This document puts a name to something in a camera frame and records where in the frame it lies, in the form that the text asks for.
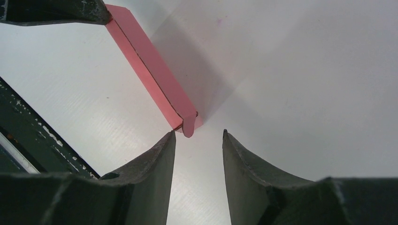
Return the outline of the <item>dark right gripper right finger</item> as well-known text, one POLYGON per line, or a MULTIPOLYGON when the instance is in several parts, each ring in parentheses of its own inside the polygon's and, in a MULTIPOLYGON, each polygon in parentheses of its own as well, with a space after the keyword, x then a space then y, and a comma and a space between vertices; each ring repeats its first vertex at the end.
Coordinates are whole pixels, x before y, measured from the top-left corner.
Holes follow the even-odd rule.
POLYGON ((270 225, 286 207, 288 190, 310 180, 272 165, 224 130, 222 137, 225 186, 233 225, 270 225))

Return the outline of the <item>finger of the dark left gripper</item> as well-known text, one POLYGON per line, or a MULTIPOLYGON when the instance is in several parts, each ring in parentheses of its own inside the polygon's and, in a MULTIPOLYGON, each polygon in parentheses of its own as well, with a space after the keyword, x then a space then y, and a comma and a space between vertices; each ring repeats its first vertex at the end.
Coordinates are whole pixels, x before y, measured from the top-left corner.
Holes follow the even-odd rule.
POLYGON ((0 22, 17 26, 62 23, 106 25, 111 14, 101 0, 2 0, 0 22))

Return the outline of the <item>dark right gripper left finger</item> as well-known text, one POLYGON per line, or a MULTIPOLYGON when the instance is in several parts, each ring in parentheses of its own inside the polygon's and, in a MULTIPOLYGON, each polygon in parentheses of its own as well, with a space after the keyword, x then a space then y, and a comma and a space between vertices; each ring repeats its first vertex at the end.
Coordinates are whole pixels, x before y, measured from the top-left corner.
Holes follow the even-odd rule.
POLYGON ((151 149, 100 178, 121 191, 112 224, 166 224, 175 151, 176 134, 170 131, 151 149))

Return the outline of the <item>pink cardboard box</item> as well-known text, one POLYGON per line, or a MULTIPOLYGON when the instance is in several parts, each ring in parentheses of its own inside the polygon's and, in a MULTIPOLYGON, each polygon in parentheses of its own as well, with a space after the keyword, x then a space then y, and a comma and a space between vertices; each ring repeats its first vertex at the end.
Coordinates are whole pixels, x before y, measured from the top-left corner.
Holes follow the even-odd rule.
POLYGON ((111 21, 106 28, 173 130, 187 138, 203 124, 180 83, 125 7, 106 5, 111 21))

